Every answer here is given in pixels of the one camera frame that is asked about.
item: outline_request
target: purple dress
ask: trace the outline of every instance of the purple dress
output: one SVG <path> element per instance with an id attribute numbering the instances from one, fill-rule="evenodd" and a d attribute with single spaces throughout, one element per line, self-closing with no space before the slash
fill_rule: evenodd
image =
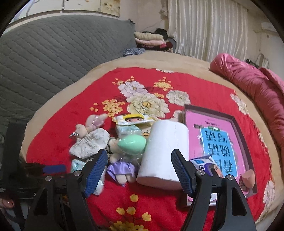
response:
<path id="1" fill-rule="evenodd" d="M 117 161 L 108 166 L 107 173 L 117 182 L 115 175 L 131 174 L 135 177 L 135 166 L 131 163 Z"/>

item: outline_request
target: green beauty sponge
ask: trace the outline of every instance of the green beauty sponge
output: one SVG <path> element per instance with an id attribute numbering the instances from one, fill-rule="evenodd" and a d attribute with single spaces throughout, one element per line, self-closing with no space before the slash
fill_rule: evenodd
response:
<path id="1" fill-rule="evenodd" d="M 129 155 L 138 155 L 144 152 L 146 139 L 140 135 L 127 135 L 118 142 L 118 147 Z"/>

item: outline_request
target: white curtain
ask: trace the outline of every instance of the white curtain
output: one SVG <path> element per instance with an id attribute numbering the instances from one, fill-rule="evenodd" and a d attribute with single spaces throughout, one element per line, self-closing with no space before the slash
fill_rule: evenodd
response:
<path id="1" fill-rule="evenodd" d="M 219 53 L 244 60 L 248 12 L 233 0 L 168 0 L 169 36 L 176 52 L 211 62 Z"/>

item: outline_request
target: metal screw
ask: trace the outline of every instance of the metal screw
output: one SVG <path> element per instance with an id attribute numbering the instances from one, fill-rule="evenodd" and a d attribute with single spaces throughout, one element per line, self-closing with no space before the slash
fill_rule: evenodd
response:
<path id="1" fill-rule="evenodd" d="M 205 174 L 205 172 L 201 169 L 197 170 L 197 174 L 200 176 L 203 176 Z"/>
<path id="2" fill-rule="evenodd" d="M 46 181 L 50 181 L 51 179 L 52 179 L 52 176 L 47 176 L 47 177 L 45 178 Z"/>
<path id="3" fill-rule="evenodd" d="M 234 176 L 231 175 L 231 174 L 229 174 L 229 175 L 227 176 L 227 178 L 228 178 L 229 180 L 233 180 L 233 179 L 234 179 Z"/>
<path id="4" fill-rule="evenodd" d="M 80 176 L 81 175 L 81 171 L 80 170 L 76 170 L 75 172 L 73 172 L 73 175 L 75 176 Z"/>

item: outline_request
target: white peony print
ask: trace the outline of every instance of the white peony print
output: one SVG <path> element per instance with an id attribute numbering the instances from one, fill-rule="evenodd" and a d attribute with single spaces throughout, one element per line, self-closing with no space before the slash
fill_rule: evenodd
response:
<path id="1" fill-rule="evenodd" d="M 184 106 L 185 104 L 190 104 L 189 96 L 184 91 L 170 90 L 166 95 L 171 104 L 176 104 L 179 106 Z"/>
<path id="2" fill-rule="evenodd" d="M 164 72 L 164 73 L 170 73 L 170 74 L 174 73 L 173 71 L 161 70 L 161 69 L 157 69 L 157 68 L 156 68 L 156 70 L 157 70 L 157 71 Z"/>
<path id="3" fill-rule="evenodd" d="M 239 111 L 241 113 L 243 113 L 244 115 L 249 115 L 247 105 L 237 95 L 231 94 L 231 98 L 238 104 Z"/>
<path id="4" fill-rule="evenodd" d="M 125 83 L 119 85 L 118 89 L 127 98 L 132 96 L 133 93 L 135 93 L 135 92 L 139 92 L 139 93 L 142 93 L 142 94 L 148 93 L 147 90 L 145 89 L 144 85 L 138 83 L 137 81 L 125 82 Z"/>
<path id="5" fill-rule="evenodd" d="M 182 114 L 183 111 L 181 110 L 175 110 L 175 112 L 173 113 L 173 117 L 170 118 L 171 121 L 175 121 L 175 122 L 181 122 L 182 123 Z"/>
<path id="6" fill-rule="evenodd" d="M 259 137 L 260 141 L 264 144 L 264 146 L 267 148 L 266 143 L 265 143 L 264 138 L 263 138 L 261 133 L 258 134 L 258 137 Z"/>
<path id="7" fill-rule="evenodd" d="M 158 117 L 165 118 L 165 113 L 170 112 L 165 100 L 158 99 L 154 94 L 134 92 L 126 101 L 130 103 L 127 110 L 131 114 L 147 114 L 157 120 Z"/>
<path id="8" fill-rule="evenodd" d="M 271 203 L 275 199 L 275 188 L 272 180 L 268 181 L 264 190 L 263 203 L 264 208 L 270 208 Z"/>
<path id="9" fill-rule="evenodd" d="M 275 187 L 272 180 L 268 181 L 264 190 L 264 196 L 263 196 L 263 203 L 265 204 L 264 210 L 261 213 L 258 220 L 255 222 L 256 224 L 262 221 L 267 214 L 270 212 L 270 207 L 275 199 Z"/>

